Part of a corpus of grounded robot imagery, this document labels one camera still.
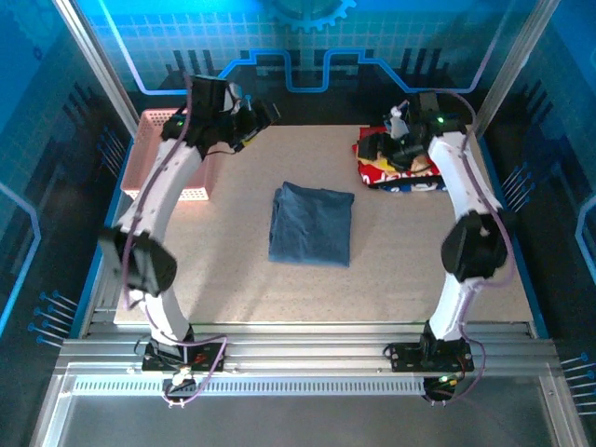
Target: gear logo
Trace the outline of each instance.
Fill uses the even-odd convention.
[[[47,44],[59,25],[52,0],[0,0],[0,11],[7,11],[20,30],[38,47]]]
[[[335,26],[335,20],[345,19],[347,9],[355,6],[355,0],[270,0],[267,12],[279,25],[309,33],[322,31],[325,25]]]

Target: glass panel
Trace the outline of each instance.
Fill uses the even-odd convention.
[[[227,77],[275,101],[285,124],[361,124],[419,88],[476,92],[480,104],[535,2],[78,4],[139,112],[178,105],[172,95],[183,95],[186,71]],[[305,102],[309,94],[320,95],[319,106]],[[292,112],[305,105],[314,115]]]
[[[562,359],[587,352],[590,362],[596,356],[595,22],[594,2],[559,4],[485,136],[519,215],[520,244],[549,335]],[[524,182],[514,183],[524,183],[526,192],[508,194],[507,178],[520,168]],[[586,421],[593,435],[593,419]]]
[[[0,427],[16,446],[73,326],[129,137],[51,1],[0,0],[0,30]]]

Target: pink basket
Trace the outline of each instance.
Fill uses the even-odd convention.
[[[122,191],[132,199],[136,198],[142,184],[147,179],[151,167],[156,162],[157,147],[161,143],[161,130],[168,119],[177,109],[145,110],[141,114],[141,123],[137,130],[137,137],[130,150],[129,162],[122,179]],[[199,169],[190,179],[179,201],[209,200],[213,187],[213,169],[215,156],[205,158]]]

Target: denim cloth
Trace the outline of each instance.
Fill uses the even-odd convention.
[[[350,265],[354,195],[284,182],[275,193],[269,261]]]

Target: enclosure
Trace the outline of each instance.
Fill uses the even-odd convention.
[[[0,5],[3,445],[593,443],[592,2]],[[124,309],[98,235],[138,195],[183,74],[237,83],[281,118],[241,154],[210,157],[171,215],[181,310],[229,345],[204,396],[168,410],[164,377],[142,373],[136,351],[149,325]],[[369,187],[354,152],[428,89],[472,104],[474,122],[439,95],[517,216],[514,279],[469,316],[485,372],[445,408],[383,349],[417,341],[437,308],[454,206],[440,183]],[[284,183],[353,195],[347,268],[271,262]]]

